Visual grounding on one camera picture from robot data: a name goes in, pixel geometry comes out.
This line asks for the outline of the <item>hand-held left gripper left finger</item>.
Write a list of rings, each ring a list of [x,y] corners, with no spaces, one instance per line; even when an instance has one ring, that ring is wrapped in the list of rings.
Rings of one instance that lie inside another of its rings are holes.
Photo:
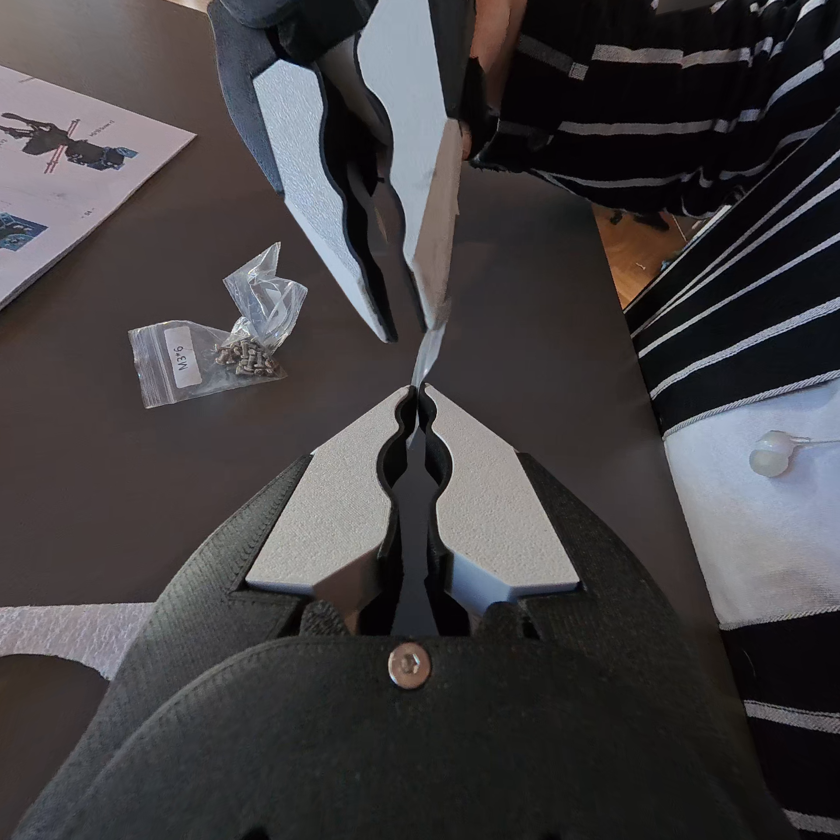
[[[360,634],[389,634],[403,586],[394,492],[417,389],[407,385],[316,448],[247,572],[248,588],[331,603]]]

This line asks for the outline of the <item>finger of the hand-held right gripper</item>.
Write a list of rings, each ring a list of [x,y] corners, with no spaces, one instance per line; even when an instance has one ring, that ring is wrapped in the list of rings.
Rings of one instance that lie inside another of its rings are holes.
[[[287,209],[364,322],[398,340],[368,217],[353,193],[342,147],[347,112],[320,70],[279,59],[254,80]]]
[[[432,330],[448,316],[462,142],[445,110],[428,2],[380,1],[356,55],[391,125],[389,178],[402,209],[402,251]]]

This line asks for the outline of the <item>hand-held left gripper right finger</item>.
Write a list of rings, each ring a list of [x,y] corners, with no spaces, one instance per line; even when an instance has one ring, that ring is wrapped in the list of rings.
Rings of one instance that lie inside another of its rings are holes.
[[[444,591],[471,614],[572,592],[580,577],[518,451],[435,387],[423,387],[427,441],[441,444],[434,524],[451,570]]]

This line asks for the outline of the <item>small clear hardware bag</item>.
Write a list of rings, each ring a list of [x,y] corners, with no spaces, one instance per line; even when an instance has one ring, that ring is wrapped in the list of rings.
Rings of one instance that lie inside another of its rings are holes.
[[[411,433],[406,439],[406,452],[409,451],[415,437],[418,426],[418,397],[422,384],[426,381],[429,372],[434,367],[438,358],[440,345],[445,336],[447,320],[440,320],[432,329],[425,332],[417,350],[415,365],[413,369],[412,388],[414,389],[414,417]]]

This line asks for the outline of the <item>person's right forearm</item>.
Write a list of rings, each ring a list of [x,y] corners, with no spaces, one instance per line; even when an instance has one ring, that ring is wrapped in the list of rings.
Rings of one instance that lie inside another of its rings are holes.
[[[482,169],[633,214],[708,217],[838,113],[839,2],[528,1]]]

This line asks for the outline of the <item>person's right hand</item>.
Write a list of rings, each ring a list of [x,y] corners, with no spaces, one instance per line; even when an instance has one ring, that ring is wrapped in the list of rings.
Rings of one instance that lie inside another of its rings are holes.
[[[501,108],[526,8],[526,1],[476,1],[470,57],[483,71],[486,101],[495,112]]]

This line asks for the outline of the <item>crumpled clear screw bag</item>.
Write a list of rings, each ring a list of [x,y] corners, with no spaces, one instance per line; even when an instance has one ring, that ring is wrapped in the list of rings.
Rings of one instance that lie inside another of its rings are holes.
[[[294,330],[308,294],[302,284],[277,276],[279,253],[277,242],[224,279],[240,312],[231,339],[250,337],[269,354]]]

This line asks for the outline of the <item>printed instruction manual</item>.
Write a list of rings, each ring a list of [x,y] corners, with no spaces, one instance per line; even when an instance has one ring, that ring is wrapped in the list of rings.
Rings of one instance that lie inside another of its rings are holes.
[[[1,306],[195,137],[1,68]]]

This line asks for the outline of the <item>labelled clear screw bag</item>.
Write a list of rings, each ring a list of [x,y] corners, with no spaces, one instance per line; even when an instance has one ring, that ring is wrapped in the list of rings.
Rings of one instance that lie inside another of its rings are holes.
[[[174,320],[129,331],[143,405],[169,405],[284,379],[240,319],[232,332]]]

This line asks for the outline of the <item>person's striped jacket torso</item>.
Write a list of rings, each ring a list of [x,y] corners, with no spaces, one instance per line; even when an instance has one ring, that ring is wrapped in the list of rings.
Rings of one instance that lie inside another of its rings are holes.
[[[838,438],[838,116],[625,310],[763,775],[838,838],[839,447],[749,466],[780,430]]]

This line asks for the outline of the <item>white drawstring toggle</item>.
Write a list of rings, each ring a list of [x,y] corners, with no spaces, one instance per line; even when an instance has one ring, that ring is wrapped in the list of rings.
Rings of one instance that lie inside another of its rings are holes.
[[[749,466],[759,476],[775,478],[788,470],[797,449],[835,444],[839,444],[839,438],[795,436],[770,430],[753,444]]]

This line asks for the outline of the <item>white foam frame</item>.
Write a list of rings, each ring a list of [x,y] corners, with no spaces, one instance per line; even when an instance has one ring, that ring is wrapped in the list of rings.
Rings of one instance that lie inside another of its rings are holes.
[[[17,605],[1,608],[1,656],[76,661],[112,680],[154,603]]]

